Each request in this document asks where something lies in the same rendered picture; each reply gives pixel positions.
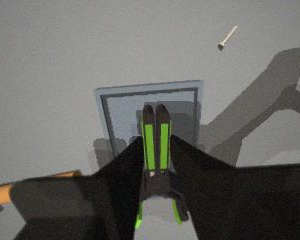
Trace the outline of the mallet with wooden handle and black head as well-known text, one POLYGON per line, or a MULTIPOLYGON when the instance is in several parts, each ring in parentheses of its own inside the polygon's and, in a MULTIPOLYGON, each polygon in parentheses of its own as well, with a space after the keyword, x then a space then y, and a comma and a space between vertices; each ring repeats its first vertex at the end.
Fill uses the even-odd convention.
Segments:
MULTIPOLYGON (((49 177, 56 177, 56 176, 75 176, 75 175, 80 175, 79 171, 74 171, 74 172, 69 172, 69 173, 64 173, 64 174, 59 174, 59 175, 54 175, 54 176, 49 176, 49 177)), ((14 184, 14 183, 13 183, 14 184)), ((9 189, 13 184, 8 184, 8 185, 3 185, 0 186, 0 204, 5 204, 5 203, 10 203, 11 200, 9 198, 9 189)))

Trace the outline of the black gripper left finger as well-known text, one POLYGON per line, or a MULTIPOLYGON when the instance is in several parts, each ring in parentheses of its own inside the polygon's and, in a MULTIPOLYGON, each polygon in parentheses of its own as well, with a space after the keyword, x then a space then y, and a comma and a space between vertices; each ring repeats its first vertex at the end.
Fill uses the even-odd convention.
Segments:
POLYGON ((134 240, 144 166, 143 136, 92 175, 28 178, 9 198, 31 218, 101 216, 110 240, 134 240))

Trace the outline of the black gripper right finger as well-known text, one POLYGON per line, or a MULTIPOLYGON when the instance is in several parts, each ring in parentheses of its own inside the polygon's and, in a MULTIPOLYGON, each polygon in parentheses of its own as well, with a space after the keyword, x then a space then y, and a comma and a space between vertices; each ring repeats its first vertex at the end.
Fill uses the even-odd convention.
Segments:
POLYGON ((300 163, 234 168, 175 135, 170 155, 198 240, 228 240, 247 194, 300 190, 300 163))

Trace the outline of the black and green spring clamp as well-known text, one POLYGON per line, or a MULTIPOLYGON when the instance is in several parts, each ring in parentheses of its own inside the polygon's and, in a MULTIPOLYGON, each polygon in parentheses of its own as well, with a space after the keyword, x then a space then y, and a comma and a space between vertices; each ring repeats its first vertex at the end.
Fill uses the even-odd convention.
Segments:
POLYGON ((188 208, 177 175, 168 170, 171 137, 170 114, 163 104, 157 105, 155 136, 153 108, 151 105, 145 105, 141 124, 146 170, 142 174, 135 228, 138 228, 142 221, 142 202, 152 196, 152 194, 160 195, 163 193, 171 198, 175 218, 178 225, 182 225, 182 221, 189 220, 188 208))

